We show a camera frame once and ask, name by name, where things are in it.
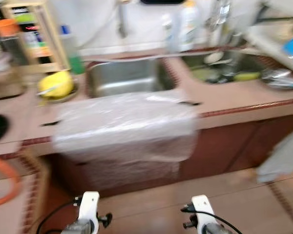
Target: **sink basin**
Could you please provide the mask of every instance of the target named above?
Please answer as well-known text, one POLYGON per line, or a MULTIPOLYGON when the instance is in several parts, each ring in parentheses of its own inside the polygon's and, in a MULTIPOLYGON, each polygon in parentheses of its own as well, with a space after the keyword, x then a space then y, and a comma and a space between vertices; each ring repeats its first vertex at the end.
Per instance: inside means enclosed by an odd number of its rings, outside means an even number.
POLYGON ((88 93, 92 98, 174 87, 173 80, 158 59, 101 63, 92 66, 88 74, 88 93))
POLYGON ((230 63, 206 65, 204 58, 209 54, 183 56, 182 60, 192 71, 196 79, 208 83, 227 83, 237 81, 235 75, 245 74, 239 81, 249 80, 259 75, 266 67, 256 56, 243 54, 239 51, 225 51, 221 60, 231 59, 230 63))

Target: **transparent plastic sheet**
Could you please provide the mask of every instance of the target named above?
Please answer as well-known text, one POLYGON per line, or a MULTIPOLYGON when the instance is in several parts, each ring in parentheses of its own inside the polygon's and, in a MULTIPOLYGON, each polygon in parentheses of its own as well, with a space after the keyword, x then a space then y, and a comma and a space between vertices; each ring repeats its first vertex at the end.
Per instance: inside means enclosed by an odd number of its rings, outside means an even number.
POLYGON ((272 155, 256 172, 258 182, 270 182, 293 172, 293 133, 275 146, 272 155))
POLYGON ((179 90, 66 103, 53 137, 97 189, 174 178, 195 147, 198 115, 179 90))

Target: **sponge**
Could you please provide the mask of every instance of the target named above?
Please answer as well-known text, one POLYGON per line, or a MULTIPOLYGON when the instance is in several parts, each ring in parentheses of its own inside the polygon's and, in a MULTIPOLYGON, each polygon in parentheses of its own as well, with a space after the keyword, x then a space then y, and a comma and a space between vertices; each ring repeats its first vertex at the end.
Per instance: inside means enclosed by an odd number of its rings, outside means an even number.
POLYGON ((252 79, 257 79, 260 77, 260 72, 245 72, 236 74, 233 79, 235 81, 247 81, 252 79))

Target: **green bottle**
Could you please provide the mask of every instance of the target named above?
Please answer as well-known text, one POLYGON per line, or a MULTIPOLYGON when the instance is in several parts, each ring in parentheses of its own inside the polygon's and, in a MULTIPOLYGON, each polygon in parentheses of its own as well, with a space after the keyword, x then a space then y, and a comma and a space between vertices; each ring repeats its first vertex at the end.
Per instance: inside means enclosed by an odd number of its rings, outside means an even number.
POLYGON ((73 34, 70 33, 67 25, 61 26, 61 32, 62 44, 71 67, 71 72, 74 74, 84 73, 84 64, 78 53, 73 34))

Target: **white bottle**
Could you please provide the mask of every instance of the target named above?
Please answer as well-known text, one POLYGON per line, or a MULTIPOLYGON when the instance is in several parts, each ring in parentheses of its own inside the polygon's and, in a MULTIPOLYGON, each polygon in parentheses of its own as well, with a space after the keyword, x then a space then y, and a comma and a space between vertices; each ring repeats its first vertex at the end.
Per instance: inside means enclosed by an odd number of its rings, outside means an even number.
POLYGON ((193 48, 198 27, 199 11, 194 0, 186 0, 179 14, 179 51, 187 51, 193 48))
POLYGON ((165 32, 166 50, 168 53, 178 52, 178 47, 176 46, 176 38, 178 37, 178 34, 174 32, 176 24, 173 24, 172 17, 169 14, 163 15, 162 20, 165 32))

